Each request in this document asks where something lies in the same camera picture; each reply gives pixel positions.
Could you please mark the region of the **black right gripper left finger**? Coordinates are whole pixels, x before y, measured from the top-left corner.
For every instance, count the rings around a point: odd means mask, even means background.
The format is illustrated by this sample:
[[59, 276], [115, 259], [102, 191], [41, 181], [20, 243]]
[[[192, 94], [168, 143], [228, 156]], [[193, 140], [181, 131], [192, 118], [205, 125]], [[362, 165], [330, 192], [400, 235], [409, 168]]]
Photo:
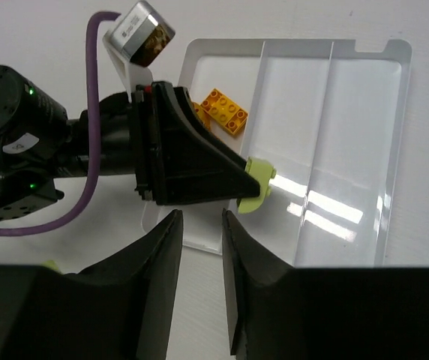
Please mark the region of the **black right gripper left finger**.
[[76, 274], [0, 265], [0, 359], [165, 359], [183, 214]]

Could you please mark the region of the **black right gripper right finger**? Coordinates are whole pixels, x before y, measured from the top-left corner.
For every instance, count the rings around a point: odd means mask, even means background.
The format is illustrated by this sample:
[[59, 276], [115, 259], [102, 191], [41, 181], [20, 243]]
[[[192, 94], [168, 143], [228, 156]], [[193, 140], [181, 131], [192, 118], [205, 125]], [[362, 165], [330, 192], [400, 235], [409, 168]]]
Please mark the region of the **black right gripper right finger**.
[[295, 268], [222, 214], [237, 359], [429, 359], [429, 268]]

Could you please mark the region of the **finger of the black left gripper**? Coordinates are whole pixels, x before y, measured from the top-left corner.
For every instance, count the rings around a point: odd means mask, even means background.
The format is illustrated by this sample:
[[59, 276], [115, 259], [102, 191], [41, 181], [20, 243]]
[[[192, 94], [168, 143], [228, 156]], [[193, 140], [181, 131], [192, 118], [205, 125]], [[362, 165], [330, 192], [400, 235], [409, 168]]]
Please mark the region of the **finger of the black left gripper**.
[[199, 122], [185, 87], [151, 86], [154, 111], [150, 149], [154, 201], [190, 205], [258, 197], [260, 184], [247, 161]]

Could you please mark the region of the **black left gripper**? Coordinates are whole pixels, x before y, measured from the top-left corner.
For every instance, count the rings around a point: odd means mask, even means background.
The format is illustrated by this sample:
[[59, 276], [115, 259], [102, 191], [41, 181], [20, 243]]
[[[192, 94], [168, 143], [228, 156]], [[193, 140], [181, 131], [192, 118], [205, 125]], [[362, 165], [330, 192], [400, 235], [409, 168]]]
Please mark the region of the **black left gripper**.
[[0, 222], [57, 203], [55, 179], [88, 173], [87, 111], [66, 109], [13, 68], [0, 65]]

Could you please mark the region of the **yellow long lego brick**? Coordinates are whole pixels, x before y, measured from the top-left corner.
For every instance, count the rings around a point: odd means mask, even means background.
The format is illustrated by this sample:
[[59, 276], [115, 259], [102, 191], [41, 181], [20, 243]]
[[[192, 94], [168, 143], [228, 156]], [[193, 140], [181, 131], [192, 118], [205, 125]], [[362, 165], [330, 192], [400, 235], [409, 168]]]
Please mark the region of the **yellow long lego brick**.
[[200, 106], [231, 137], [236, 138], [245, 128], [248, 112], [217, 88], [210, 91]]

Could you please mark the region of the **light green lego near centre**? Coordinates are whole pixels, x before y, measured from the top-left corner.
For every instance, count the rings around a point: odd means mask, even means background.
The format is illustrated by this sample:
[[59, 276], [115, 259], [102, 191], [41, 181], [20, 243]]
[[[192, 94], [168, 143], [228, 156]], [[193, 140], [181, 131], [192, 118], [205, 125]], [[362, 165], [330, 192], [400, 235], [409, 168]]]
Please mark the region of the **light green lego near centre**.
[[59, 274], [62, 274], [61, 269], [58, 267], [54, 260], [47, 260], [41, 264], [43, 267], [53, 270]]

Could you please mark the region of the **white divided sorting tray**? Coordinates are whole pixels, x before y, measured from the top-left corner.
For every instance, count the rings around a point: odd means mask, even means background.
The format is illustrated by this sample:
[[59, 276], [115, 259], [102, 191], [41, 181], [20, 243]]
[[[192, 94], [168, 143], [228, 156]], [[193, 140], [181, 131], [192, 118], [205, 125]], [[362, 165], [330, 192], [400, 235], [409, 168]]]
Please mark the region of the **white divided sorting tray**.
[[212, 131], [277, 173], [259, 209], [239, 216], [261, 244], [305, 267], [381, 266], [413, 48], [362, 51], [341, 39], [196, 39], [179, 84], [249, 113], [242, 133]]

